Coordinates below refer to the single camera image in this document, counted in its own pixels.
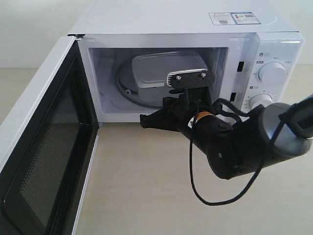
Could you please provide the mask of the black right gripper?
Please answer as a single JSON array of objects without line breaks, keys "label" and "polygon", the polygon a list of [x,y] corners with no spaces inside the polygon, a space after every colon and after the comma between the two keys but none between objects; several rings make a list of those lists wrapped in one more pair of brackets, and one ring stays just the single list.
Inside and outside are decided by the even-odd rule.
[{"label": "black right gripper", "polygon": [[199,110],[210,111],[212,101],[209,94],[180,94],[178,98],[165,97],[163,108],[150,114],[139,116],[140,125],[144,129],[159,129],[181,132],[185,137],[191,136],[189,121]]}]

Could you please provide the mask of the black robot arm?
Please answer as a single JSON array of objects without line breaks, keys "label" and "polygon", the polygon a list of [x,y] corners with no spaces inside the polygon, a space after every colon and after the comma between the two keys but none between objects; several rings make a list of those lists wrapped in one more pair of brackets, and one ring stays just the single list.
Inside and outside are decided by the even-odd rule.
[{"label": "black robot arm", "polygon": [[274,165],[307,153],[313,144],[313,99],[288,105],[259,105],[246,113],[234,112],[234,124],[222,120],[223,105],[212,105],[183,97],[165,98],[164,107],[141,115],[143,128],[180,132],[199,148],[221,179],[231,179],[254,172],[259,165]]}]

